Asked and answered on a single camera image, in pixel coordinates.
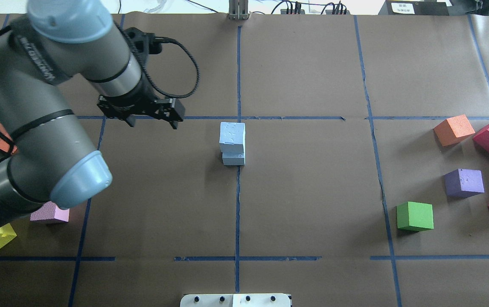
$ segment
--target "blue tape line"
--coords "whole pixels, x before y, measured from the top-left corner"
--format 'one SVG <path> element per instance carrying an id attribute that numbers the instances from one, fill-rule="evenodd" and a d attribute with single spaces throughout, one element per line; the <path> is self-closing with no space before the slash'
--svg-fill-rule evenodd
<path id="1" fill-rule="evenodd" d="M 81 257 L 81 261 L 115 261 L 116 257 Z"/>
<path id="2" fill-rule="evenodd" d="M 241 28 L 237 27 L 237 122 L 241 122 Z"/>
<path id="3" fill-rule="evenodd" d="M 366 69 L 364 67 L 364 57 L 362 56 L 362 44 L 360 43 L 358 19 L 356 18 L 356 15 L 354 15 L 353 17 L 354 17 L 354 27 L 356 31 L 356 43 L 358 45 L 358 56 L 360 58 L 360 68 L 362 71 L 362 82 L 364 83 L 364 95 L 366 96 L 366 102 L 368 107 L 368 119 L 370 122 L 370 131 L 372 135 L 373 152 L 375 154 L 375 166 L 377 167 L 377 176 L 379 178 L 379 185 L 381 185 L 381 194 L 383 195 L 383 212 L 385 213 L 385 228 L 387 229 L 387 239 L 389 241 L 391 265 L 393 267 L 393 279 L 394 279 L 394 289 L 396 291 L 396 302 L 398 303 L 398 307 L 402 307 L 402 299 L 400 296 L 400 284 L 398 282 L 396 260 L 394 258 L 393 236 L 390 231 L 389 210 L 387 210 L 387 199 L 385 198 L 385 189 L 383 186 L 383 174 L 381 173 L 381 162 L 379 161 L 379 151 L 377 149 L 377 140 L 375 139 L 375 127 L 373 126 L 373 113 L 372 113 L 372 107 L 370 103 L 370 95 L 368 94 L 368 89 L 366 87 Z"/>
<path id="4" fill-rule="evenodd" d="M 237 167 L 237 193 L 235 212 L 235 293 L 241 292 L 240 285 L 240 237 L 241 237 L 241 167 Z"/>
<path id="5" fill-rule="evenodd" d="M 420 255 L 395 256 L 396 260 L 489 260 L 489 255 Z M 391 260 L 390 256 L 371 256 L 370 260 Z"/>
<path id="6" fill-rule="evenodd" d="M 76 264 L 74 266 L 74 274 L 72 278 L 72 287 L 70 289 L 70 298 L 68 299 L 68 307 L 72 307 L 73 298 L 76 293 L 76 285 L 77 285 L 77 276 L 79 273 L 79 265 L 81 263 L 81 253 L 83 251 L 83 241 L 85 241 L 85 231 L 87 229 L 87 219 L 89 217 L 89 209 L 91 207 L 91 199 L 87 200 L 87 207 L 85 210 L 85 217 L 83 218 L 83 226 L 81 229 L 81 237 L 79 239 L 79 247 L 77 250 Z"/>
<path id="7" fill-rule="evenodd" d="M 244 256 L 241 261 L 318 261 L 321 256 Z"/>
<path id="8" fill-rule="evenodd" d="M 175 257 L 175 261 L 235 261 L 235 257 L 233 256 L 222 256 L 222 257 L 215 257 L 215 256 L 199 256 L 199 257 Z"/>
<path id="9" fill-rule="evenodd" d="M 197 256 L 175 257 L 175 262 L 180 261 L 235 261 L 233 256 Z M 318 261 L 321 256 L 239 256 L 239 261 Z"/>
<path id="10" fill-rule="evenodd" d="M 102 145 L 102 138 L 104 136 L 104 128 L 106 126 L 106 117 L 102 119 L 102 125 L 100 126 L 100 134 L 99 134 L 99 142 L 96 146 L 97 150 L 100 150 L 100 146 Z M 70 298 L 68 300 L 68 307 L 72 307 L 73 305 L 73 298 L 76 293 L 76 285 L 77 285 L 77 276 L 79 274 L 79 264 L 81 262 L 81 255 L 83 252 L 83 244 L 85 242 L 85 233 L 87 230 L 87 221 L 89 220 L 89 210 L 91 208 L 91 199 L 89 198 L 87 200 L 87 206 L 85 209 L 85 217 L 83 218 L 83 226 L 81 229 L 81 236 L 79 238 L 79 247 L 77 249 L 77 256 L 76 256 L 76 265 L 74 267 L 74 274 L 73 274 L 73 279 L 72 279 L 72 288 L 70 290 Z"/>
<path id="11" fill-rule="evenodd" d="M 489 88 L 489 75 L 487 74 L 487 69 L 485 68 L 483 56 L 482 53 L 480 52 L 480 47 L 478 45 L 478 40 L 476 39 L 476 31 L 474 30 L 474 25 L 472 24 L 472 17 L 471 15 L 467 15 L 467 17 L 469 18 L 469 26 L 470 26 L 470 31 L 472 33 L 472 40 L 474 41 L 474 47 L 476 48 L 476 53 L 478 54 L 480 64 L 482 65 L 482 70 L 484 72 L 485 80 L 487 81 L 487 86 Z"/>
<path id="12" fill-rule="evenodd" d="M 241 116 L 243 120 L 342 120 L 341 116 Z"/>
<path id="13" fill-rule="evenodd" d="M 451 116 L 372 116 L 373 120 L 445 120 Z M 467 116 L 469 120 L 489 120 L 489 116 Z"/>
<path id="14" fill-rule="evenodd" d="M 7 26 L 7 22 L 9 21 L 9 14 L 6 14 L 6 18 L 4 19 L 4 25 L 2 28 L 5 28 Z"/>

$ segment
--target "blue tape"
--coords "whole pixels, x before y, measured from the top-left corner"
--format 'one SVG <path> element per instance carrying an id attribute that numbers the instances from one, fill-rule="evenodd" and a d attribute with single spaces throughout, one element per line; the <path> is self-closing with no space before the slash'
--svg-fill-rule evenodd
<path id="1" fill-rule="evenodd" d="M 366 69 L 364 67 L 364 57 L 362 56 L 362 44 L 360 43 L 358 19 L 356 18 L 356 15 L 354 15 L 353 17 L 354 17 L 354 26 L 356 31 L 356 43 L 358 45 L 358 56 L 360 58 L 360 68 L 362 71 L 362 81 L 364 83 L 364 95 L 366 96 L 366 102 L 368 107 L 368 119 L 370 122 L 370 132 L 372 135 L 373 152 L 375 154 L 375 166 L 377 167 L 377 176 L 379 178 L 379 185 L 381 185 L 381 194 L 383 195 L 383 212 L 385 213 L 385 228 L 387 230 L 387 239 L 389 241 L 391 265 L 393 267 L 393 279 L 394 279 L 394 288 L 396 292 L 396 302 L 398 303 L 398 307 L 402 307 L 402 299 L 400 296 L 400 284 L 398 282 L 398 272 L 396 270 L 396 260 L 394 258 L 393 236 L 390 230 L 389 210 L 387 210 L 387 199 L 385 198 L 385 190 L 383 186 L 383 174 L 381 173 L 381 162 L 379 161 L 379 151 L 377 149 L 377 140 L 375 139 L 375 126 L 373 126 L 373 113 L 372 113 L 372 107 L 370 103 L 370 95 L 366 87 Z"/>
<path id="2" fill-rule="evenodd" d="M 489 260 L 489 255 L 418 255 L 418 256 L 395 256 L 398 261 L 405 260 Z M 370 260 L 391 260 L 390 256 L 371 256 Z"/>
<path id="3" fill-rule="evenodd" d="M 482 53 L 480 52 L 480 47 L 478 45 L 478 40 L 476 39 L 476 31 L 474 30 L 474 25 L 472 24 L 472 17 L 471 15 L 467 15 L 467 17 L 469 18 L 469 26 L 470 26 L 470 31 L 472 33 L 472 40 L 474 41 L 474 47 L 476 48 L 476 53 L 478 54 L 480 64 L 482 65 L 482 70 L 484 72 L 485 80 L 487 81 L 487 86 L 489 88 L 489 75 L 487 74 L 487 69 L 485 68 L 483 56 Z"/>
<path id="4" fill-rule="evenodd" d="M 236 212 L 235 212 L 235 293 L 241 291 L 240 285 L 240 247 L 241 237 L 241 167 L 237 167 L 237 193 L 236 193 Z"/>

